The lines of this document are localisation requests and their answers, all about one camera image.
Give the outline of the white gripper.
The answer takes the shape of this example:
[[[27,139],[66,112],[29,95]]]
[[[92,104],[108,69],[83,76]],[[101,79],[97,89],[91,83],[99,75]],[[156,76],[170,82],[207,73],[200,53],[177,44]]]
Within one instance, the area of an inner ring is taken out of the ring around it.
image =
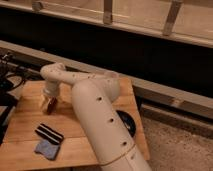
[[[43,89],[43,92],[47,95],[42,95],[40,102],[39,102],[39,108],[42,112],[46,112],[48,108],[48,104],[50,102],[49,97],[52,98],[52,105],[55,106],[58,102],[58,95],[60,92],[59,83],[53,82],[53,81],[45,81],[45,87]]]

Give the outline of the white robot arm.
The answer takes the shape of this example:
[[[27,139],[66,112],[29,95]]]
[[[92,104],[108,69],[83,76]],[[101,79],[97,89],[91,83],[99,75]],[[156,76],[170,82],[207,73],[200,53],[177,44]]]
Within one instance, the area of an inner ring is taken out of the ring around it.
[[[60,84],[71,85],[74,112],[102,171],[152,171],[112,103],[120,95],[119,74],[70,72],[63,63],[45,65],[43,93],[58,97]]]

